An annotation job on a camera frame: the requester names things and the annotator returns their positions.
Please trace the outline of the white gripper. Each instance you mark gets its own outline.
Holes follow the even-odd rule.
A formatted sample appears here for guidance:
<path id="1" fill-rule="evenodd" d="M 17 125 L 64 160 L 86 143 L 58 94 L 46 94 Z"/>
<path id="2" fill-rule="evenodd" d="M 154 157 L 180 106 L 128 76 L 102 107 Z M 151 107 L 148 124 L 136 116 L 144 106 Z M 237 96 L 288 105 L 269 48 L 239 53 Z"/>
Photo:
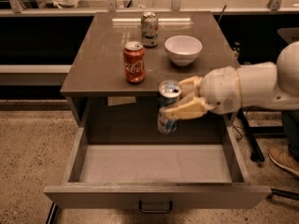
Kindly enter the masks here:
<path id="1" fill-rule="evenodd" d="M 164 108 L 168 119 L 197 119 L 208 111 L 223 115 L 234 113 L 241 107 L 239 75 L 232 66 L 215 69 L 204 77 L 188 77 L 179 82 L 181 96 L 201 97 L 181 100 Z"/>

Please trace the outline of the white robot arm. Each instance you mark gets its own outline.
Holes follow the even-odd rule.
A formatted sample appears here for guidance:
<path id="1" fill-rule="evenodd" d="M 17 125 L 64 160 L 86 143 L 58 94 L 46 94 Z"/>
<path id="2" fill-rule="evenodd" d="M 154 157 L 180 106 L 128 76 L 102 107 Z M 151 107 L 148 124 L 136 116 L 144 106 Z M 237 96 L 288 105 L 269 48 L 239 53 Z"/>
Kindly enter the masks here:
<path id="1" fill-rule="evenodd" d="M 180 81 L 181 100 L 161 110 L 169 119 L 223 115 L 242 107 L 299 109 L 299 42 L 283 49 L 275 63 L 226 66 Z"/>

